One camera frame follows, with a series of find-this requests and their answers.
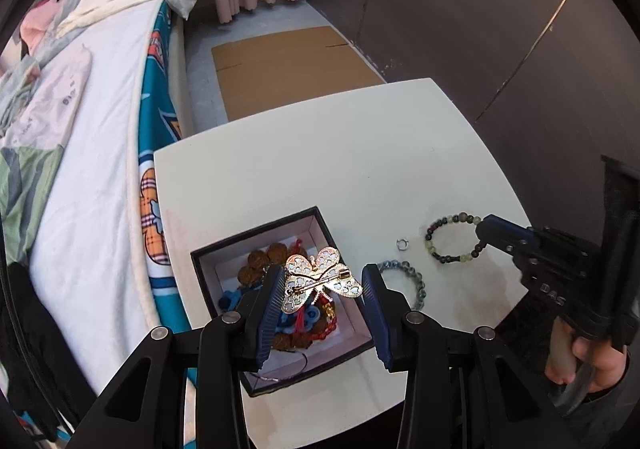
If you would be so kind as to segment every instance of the white table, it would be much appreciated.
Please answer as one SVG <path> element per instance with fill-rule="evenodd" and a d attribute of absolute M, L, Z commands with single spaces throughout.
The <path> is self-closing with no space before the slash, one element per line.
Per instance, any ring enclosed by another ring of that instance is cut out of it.
<path fill-rule="evenodd" d="M 296 158 L 300 175 L 285 180 L 282 166 Z M 424 312 L 445 327 L 495 326 L 525 293 L 502 252 L 488 248 L 471 263 L 441 265 L 423 246 L 434 219 L 462 210 L 529 224 L 489 151 L 431 79 L 324 96 L 222 125 L 156 152 L 156 177 L 194 328 L 210 317 L 190 252 L 312 206 L 358 276 L 385 259 L 406 259 L 422 272 Z M 434 241 L 443 254 L 470 252 L 473 229 L 443 227 Z M 398 251 L 398 238 L 409 239 L 407 251 Z M 413 302 L 410 282 L 392 271 L 385 279 Z M 244 395 L 249 435 L 258 449 L 330 437 L 401 402 L 405 382 L 368 350 L 275 393 Z"/>

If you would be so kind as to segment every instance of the open box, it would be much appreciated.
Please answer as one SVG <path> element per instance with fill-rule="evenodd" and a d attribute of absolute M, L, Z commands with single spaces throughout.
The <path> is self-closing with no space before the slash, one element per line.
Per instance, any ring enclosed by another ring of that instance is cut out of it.
<path fill-rule="evenodd" d="M 211 317 L 217 317 L 222 312 L 218 301 L 223 292 L 234 291 L 240 285 L 238 271 L 246 265 L 250 252 L 264 251 L 272 243 L 290 246 L 297 239 L 302 241 L 302 247 L 309 256 L 317 255 L 324 247 L 338 249 L 320 210 L 312 207 L 191 252 Z M 352 269 L 352 273 L 359 278 L 358 271 Z M 248 372 L 241 373 L 240 380 L 249 396 L 270 393 L 308 379 L 373 346 L 362 313 L 362 297 L 348 299 L 335 293 L 331 297 L 334 299 L 337 316 L 335 331 L 326 339 L 313 342 L 306 350 L 296 350 L 296 353 L 272 349 L 259 374 L 266 379 L 278 379 L 279 382 L 265 381 Z"/>

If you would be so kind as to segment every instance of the butterfly brooch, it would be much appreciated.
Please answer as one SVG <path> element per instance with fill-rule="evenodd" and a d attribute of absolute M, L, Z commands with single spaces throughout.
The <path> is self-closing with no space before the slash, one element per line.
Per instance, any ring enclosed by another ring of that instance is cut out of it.
<path fill-rule="evenodd" d="M 282 311 L 292 314 L 300 310 L 313 291 L 316 296 L 312 304 L 321 295 L 332 301 L 325 290 L 344 297 L 362 295 L 360 283 L 355 280 L 349 267 L 339 261 L 340 252 L 333 247 L 325 247 L 318 252 L 318 257 L 311 256 L 309 260 L 300 254 L 290 256 L 285 263 L 288 274 L 284 282 Z"/>

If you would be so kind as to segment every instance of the finger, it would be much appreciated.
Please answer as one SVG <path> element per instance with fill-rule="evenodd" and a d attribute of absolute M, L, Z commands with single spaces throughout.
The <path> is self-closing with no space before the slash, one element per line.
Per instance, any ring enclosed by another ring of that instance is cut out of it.
<path fill-rule="evenodd" d="M 572 352 L 573 331 L 571 326 L 556 317 L 551 330 L 545 374 L 557 384 L 569 384 L 575 378 L 576 360 Z"/>
<path fill-rule="evenodd" d="M 591 357 L 589 357 L 590 346 L 593 346 Z M 577 358 L 582 361 L 589 361 L 596 369 L 589 387 L 589 393 L 596 393 L 613 387 L 625 374 L 626 347 L 621 353 L 611 346 L 610 340 L 588 341 L 583 337 L 579 337 L 575 340 L 572 351 Z"/>

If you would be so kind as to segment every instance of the gray floor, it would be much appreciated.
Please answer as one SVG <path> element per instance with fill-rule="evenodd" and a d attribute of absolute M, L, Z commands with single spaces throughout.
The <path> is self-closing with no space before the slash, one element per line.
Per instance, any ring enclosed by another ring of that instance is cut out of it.
<path fill-rule="evenodd" d="M 219 24 L 214 10 L 213 6 L 208 10 L 194 10 L 184 26 L 195 132 L 228 122 L 211 54 L 214 46 L 270 33 L 329 25 L 305 1 L 263 4 L 252 12 L 239 13 L 228 24 Z"/>

